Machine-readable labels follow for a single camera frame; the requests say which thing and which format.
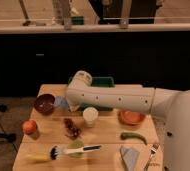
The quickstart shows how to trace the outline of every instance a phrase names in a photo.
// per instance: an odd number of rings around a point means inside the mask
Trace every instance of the white cup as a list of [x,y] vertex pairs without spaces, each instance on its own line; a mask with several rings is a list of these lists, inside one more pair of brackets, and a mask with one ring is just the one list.
[[98,118],[98,110],[95,109],[94,107],[87,107],[83,111],[83,118],[88,127],[93,127],[95,124],[95,121]]

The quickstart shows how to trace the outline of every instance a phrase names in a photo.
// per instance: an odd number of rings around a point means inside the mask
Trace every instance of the green bowl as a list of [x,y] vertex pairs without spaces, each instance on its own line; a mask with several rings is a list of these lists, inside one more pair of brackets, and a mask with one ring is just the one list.
[[[72,81],[73,77],[70,77],[68,80],[68,84]],[[113,77],[92,77],[92,84],[93,87],[114,87],[114,79]],[[78,110],[83,111],[87,107],[94,107],[99,111],[112,111],[113,108],[103,107],[103,106],[96,106],[92,104],[82,103]]]
[[[84,146],[83,142],[79,139],[76,139],[76,140],[72,141],[72,143],[69,144],[67,148],[68,149],[76,149],[76,148],[81,148],[83,146]],[[72,153],[72,154],[69,154],[69,156],[79,158],[82,156],[82,154],[83,153]]]

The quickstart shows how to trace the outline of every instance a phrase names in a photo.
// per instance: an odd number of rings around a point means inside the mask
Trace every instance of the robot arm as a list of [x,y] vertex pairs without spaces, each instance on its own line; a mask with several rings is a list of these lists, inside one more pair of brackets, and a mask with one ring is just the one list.
[[101,88],[91,87],[92,77],[85,71],[78,71],[66,91],[71,111],[81,103],[104,107],[152,113],[165,117],[173,98],[179,91],[155,88]]

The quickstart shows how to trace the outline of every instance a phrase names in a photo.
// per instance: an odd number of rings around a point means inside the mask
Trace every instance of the white object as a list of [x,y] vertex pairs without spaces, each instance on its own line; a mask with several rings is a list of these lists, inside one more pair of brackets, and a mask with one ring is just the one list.
[[190,91],[155,88],[90,87],[92,77],[78,71],[67,87],[66,98],[72,111],[81,103],[151,113],[166,118],[164,168],[190,170]]
[[75,149],[69,149],[64,148],[63,146],[57,146],[55,155],[61,155],[61,154],[73,154],[73,153],[87,153],[99,150],[101,148],[101,145],[92,145],[92,146],[84,146],[81,148],[75,148]]
[[94,107],[87,107],[83,111],[83,118],[88,127],[93,127],[98,118],[98,111]]

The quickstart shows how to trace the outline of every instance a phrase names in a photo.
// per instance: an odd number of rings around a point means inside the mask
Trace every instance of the fake food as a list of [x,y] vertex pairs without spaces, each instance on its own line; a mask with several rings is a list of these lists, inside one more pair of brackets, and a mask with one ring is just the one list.
[[147,140],[144,136],[138,134],[138,133],[134,133],[134,132],[122,132],[120,134],[120,138],[121,140],[126,140],[126,139],[129,139],[129,138],[137,138],[137,139],[140,139],[144,142],[145,145],[147,145]]
[[32,163],[43,163],[51,161],[51,158],[46,154],[28,154],[26,160]]
[[34,120],[25,121],[22,125],[25,134],[32,134],[37,130],[37,124]]
[[67,136],[72,139],[76,139],[80,135],[81,130],[74,124],[74,122],[70,118],[65,118],[64,123],[69,133]]

